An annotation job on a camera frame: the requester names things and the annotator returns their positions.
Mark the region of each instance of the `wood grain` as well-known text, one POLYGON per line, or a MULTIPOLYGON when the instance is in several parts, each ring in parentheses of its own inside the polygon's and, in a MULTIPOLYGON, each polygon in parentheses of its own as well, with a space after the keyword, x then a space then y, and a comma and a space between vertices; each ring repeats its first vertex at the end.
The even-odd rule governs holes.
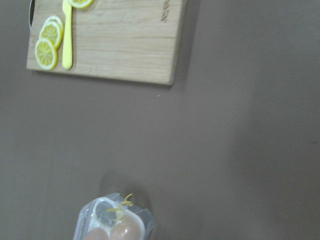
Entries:
MULTIPOLYGON (((51 70, 82 76, 171 85, 174 82, 186 0, 93 0, 86 9, 73 9, 73 66, 58 62, 51 70)), ((62 0, 35 1, 27 68, 42 69, 35 44, 44 21, 51 15, 65 19, 62 0)))

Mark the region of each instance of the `clear plastic container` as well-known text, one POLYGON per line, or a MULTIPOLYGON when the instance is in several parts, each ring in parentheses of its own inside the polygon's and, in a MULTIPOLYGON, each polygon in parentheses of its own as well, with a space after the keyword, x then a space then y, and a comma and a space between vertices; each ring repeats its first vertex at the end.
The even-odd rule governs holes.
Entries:
POLYGON ((85 205, 73 240, 149 239, 155 225, 151 212, 125 200, 119 193, 112 193, 85 205))

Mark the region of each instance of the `brown egg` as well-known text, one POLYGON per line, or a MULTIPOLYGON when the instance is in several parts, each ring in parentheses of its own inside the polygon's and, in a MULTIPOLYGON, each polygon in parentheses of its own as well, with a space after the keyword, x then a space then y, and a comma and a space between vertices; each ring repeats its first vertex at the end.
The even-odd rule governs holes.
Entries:
POLYGON ((121 222, 111 229, 110 240, 141 240, 142 235, 142 227, 138 221, 126 215, 121 222))
POLYGON ((109 237, 105 230, 100 227, 96 227, 88 232, 83 240, 109 240, 109 237))

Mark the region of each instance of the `yellow lemon slice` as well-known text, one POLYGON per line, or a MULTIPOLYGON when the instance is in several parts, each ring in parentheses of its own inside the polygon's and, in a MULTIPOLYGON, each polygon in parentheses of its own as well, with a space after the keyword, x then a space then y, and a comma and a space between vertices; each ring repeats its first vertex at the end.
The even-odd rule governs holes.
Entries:
POLYGON ((59 25, 54 21, 45 22, 39 34, 39 39, 48 39, 57 49, 60 45, 62 32, 59 25))
POLYGON ((35 59, 41 68, 53 69, 57 64, 57 50, 47 38, 40 38, 34 48, 35 59))
POLYGON ((88 7, 93 0, 69 0, 69 3, 72 7, 77 9, 82 9, 88 7))
POLYGON ((65 27, 65 26, 64 26, 64 22, 61 20, 60 17, 58 17, 58 16, 56 16, 56 15, 52 15, 52 16, 48 17, 48 18, 45 20, 44 24, 46 24, 46 23, 48 23, 48 22, 55 22, 55 23, 57 23, 57 24, 59 25, 59 27, 60 27, 61 33, 64 32, 64 27, 65 27))

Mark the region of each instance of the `yellow knife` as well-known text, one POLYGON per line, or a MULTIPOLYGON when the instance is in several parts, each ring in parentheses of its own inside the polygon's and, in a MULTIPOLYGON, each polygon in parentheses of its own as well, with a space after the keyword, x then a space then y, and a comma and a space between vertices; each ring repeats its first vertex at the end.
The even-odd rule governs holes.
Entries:
POLYGON ((63 0, 62 11, 65 15, 65 26, 63 36, 63 49, 62 49, 62 66, 69 69, 73 63, 72 53, 72 6, 68 0, 63 0))

